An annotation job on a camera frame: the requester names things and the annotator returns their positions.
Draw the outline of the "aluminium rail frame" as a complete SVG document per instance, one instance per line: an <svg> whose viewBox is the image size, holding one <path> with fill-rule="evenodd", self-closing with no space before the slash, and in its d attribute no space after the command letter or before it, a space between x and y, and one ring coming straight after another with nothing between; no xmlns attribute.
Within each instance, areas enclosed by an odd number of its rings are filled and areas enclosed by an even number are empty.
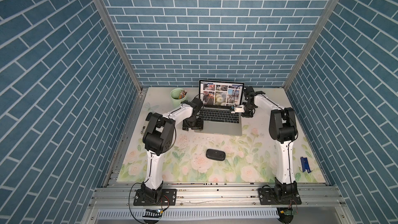
<svg viewBox="0 0 398 224"><path fill-rule="evenodd" d="M260 183L248 184L172 184L165 183L163 191L175 189L170 199L175 207L266 207L281 205L271 196L261 196ZM89 208L121 208L133 207L133 199L140 185L111 184L104 188L96 188L89 203ZM285 206L293 207L340 207L345 201L335 186L325 184L298 184L298 198L287 200Z"/></svg>

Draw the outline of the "black wireless mouse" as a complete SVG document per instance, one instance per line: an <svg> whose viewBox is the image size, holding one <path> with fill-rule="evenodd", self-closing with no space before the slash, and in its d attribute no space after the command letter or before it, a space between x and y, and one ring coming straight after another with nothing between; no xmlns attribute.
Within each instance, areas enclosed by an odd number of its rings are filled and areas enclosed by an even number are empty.
<svg viewBox="0 0 398 224"><path fill-rule="evenodd" d="M226 159L226 153L222 150L207 149L206 157L214 161L224 161Z"/></svg>

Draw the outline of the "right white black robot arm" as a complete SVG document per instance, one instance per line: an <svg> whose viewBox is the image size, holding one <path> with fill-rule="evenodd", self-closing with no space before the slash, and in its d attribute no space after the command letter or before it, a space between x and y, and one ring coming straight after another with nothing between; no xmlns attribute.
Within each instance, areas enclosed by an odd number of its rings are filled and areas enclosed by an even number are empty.
<svg viewBox="0 0 398 224"><path fill-rule="evenodd" d="M275 177L274 194L279 199L292 196L297 192L297 183L293 173L293 142L298 138L295 111L291 107L282 107L273 102L262 91L255 91L252 86L243 90L246 103L243 104L245 118L252 118L256 109L269 114L269 134L277 142L279 157Z"/></svg>

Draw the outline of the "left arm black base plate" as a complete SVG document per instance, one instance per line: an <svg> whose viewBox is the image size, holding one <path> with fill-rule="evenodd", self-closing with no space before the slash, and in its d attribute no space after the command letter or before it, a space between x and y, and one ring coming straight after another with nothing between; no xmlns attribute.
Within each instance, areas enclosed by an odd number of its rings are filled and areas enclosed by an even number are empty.
<svg viewBox="0 0 398 224"><path fill-rule="evenodd" d="M134 206L174 206L176 204L177 189L162 189L158 191L138 189L133 205Z"/></svg>

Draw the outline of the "silver laptop with photo screen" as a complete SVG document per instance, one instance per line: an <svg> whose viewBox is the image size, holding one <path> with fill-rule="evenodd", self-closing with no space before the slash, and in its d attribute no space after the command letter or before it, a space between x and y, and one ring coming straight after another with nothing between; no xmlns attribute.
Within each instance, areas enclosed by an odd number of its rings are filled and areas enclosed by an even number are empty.
<svg viewBox="0 0 398 224"><path fill-rule="evenodd" d="M241 136L240 113L234 107L242 103L244 83L215 80L199 81L199 97L203 102L200 117L203 129L197 133Z"/></svg>

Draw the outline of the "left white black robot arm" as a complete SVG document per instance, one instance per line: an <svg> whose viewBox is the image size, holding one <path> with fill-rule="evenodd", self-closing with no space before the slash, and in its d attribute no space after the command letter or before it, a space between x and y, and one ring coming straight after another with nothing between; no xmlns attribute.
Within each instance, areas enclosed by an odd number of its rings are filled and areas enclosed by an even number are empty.
<svg viewBox="0 0 398 224"><path fill-rule="evenodd" d="M165 113L153 113L147 116L143 143L147 150L147 175L142 190L149 196L160 194L163 187L162 167L164 154L168 152L176 140L176 125L182 123L184 131L202 130L203 119L199 112L203 102L199 98L183 101L176 109Z"/></svg>

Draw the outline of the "green circuit board right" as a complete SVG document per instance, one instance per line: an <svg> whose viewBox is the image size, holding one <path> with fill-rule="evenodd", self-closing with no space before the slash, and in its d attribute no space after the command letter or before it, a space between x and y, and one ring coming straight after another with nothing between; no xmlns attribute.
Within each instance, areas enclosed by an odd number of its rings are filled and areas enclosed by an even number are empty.
<svg viewBox="0 0 398 224"><path fill-rule="evenodd" d="M296 214L296 211L287 208L279 208L278 212L280 218L290 218Z"/></svg>

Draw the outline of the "floral table mat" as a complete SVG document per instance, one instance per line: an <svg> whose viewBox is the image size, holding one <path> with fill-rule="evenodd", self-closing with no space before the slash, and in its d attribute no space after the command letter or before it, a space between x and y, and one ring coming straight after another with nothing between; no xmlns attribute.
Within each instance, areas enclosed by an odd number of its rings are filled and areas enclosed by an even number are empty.
<svg viewBox="0 0 398 224"><path fill-rule="evenodd" d="M143 98L135 130L117 181L132 183L146 179L147 151L143 135L149 113L164 114L174 110L171 88L149 88ZM266 107L255 109L252 118L242 118L241 136L184 131L177 125L174 147L164 155L162 179L173 183L272 183L283 162L278 155L279 142L269 134L270 105L289 107L282 89L264 89L261 96Z"/></svg>

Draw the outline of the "blue clip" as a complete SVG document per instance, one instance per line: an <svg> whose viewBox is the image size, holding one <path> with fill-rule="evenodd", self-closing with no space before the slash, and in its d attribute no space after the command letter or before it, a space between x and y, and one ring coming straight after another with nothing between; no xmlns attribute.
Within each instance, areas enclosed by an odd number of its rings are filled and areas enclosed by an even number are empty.
<svg viewBox="0 0 398 224"><path fill-rule="evenodd" d="M304 172L311 173L312 170L310 168L308 158L307 157L301 157L300 161L301 161L301 165L302 165L302 172L303 173Z"/></svg>

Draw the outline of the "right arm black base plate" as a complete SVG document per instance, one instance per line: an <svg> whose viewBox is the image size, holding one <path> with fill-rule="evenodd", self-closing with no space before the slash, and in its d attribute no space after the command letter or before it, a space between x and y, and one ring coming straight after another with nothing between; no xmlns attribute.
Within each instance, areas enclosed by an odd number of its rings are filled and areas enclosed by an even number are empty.
<svg viewBox="0 0 398 224"><path fill-rule="evenodd" d="M293 192L292 194L278 195L270 188L259 188L258 194L261 205L301 205L302 200L299 193Z"/></svg>

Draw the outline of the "green pen holder cup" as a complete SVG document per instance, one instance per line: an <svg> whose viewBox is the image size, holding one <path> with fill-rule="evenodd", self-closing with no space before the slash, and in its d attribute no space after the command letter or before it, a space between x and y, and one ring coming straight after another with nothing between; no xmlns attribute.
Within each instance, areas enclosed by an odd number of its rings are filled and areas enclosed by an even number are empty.
<svg viewBox="0 0 398 224"><path fill-rule="evenodd" d="M175 88L171 91L170 97L172 100L173 108L177 108L187 98L187 91L183 88Z"/></svg>

